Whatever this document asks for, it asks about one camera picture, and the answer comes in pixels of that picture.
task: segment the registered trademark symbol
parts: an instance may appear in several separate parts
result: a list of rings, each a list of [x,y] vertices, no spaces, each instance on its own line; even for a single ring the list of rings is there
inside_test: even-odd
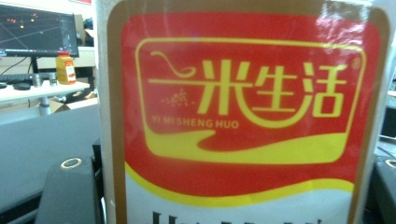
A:
[[[361,68],[361,58],[354,58],[352,60],[352,68],[353,69],[360,69]]]

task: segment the monitor screen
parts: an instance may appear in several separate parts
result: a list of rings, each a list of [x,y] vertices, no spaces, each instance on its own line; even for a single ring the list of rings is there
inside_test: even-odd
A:
[[[0,56],[78,56],[74,14],[0,4]]]

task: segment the round metal ring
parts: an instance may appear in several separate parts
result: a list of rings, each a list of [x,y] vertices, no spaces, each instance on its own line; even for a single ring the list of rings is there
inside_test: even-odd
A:
[[[82,160],[80,158],[72,158],[72,159],[62,162],[61,168],[64,170],[70,170],[70,169],[80,166],[81,163],[82,163]]]
[[[385,163],[393,169],[396,169],[396,160],[386,160]]]

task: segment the product package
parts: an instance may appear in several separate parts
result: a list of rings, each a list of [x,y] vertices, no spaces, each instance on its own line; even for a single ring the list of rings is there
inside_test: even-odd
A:
[[[389,3],[96,1],[110,223],[360,223]]]

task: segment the white wall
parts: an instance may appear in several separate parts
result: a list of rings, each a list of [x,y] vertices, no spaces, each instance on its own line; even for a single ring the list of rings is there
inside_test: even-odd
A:
[[[93,6],[70,0],[0,0],[0,3],[37,7],[60,12],[72,12],[76,15],[82,15],[84,19],[94,18]]]

